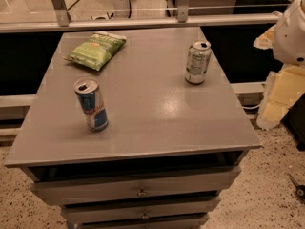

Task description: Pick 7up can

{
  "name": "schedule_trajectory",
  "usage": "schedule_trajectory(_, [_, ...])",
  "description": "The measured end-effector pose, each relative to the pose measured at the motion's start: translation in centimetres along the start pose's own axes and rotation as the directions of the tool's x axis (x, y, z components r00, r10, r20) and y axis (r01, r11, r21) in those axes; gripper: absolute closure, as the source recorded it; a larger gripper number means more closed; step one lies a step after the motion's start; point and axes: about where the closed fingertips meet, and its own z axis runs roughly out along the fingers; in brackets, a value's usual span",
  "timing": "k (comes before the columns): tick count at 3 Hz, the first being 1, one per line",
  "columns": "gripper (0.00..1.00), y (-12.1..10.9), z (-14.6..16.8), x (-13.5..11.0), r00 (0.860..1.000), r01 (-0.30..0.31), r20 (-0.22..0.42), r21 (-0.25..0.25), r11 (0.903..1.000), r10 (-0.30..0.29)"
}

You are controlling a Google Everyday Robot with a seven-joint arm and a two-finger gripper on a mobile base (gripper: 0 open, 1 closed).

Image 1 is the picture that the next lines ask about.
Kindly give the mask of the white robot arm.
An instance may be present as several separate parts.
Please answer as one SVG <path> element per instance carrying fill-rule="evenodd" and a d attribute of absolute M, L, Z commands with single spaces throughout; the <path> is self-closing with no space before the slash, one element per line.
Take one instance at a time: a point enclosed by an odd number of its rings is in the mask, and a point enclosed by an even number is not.
<path fill-rule="evenodd" d="M 278 19 L 273 54 L 284 64 L 305 65 L 305 0 L 294 0 Z"/>

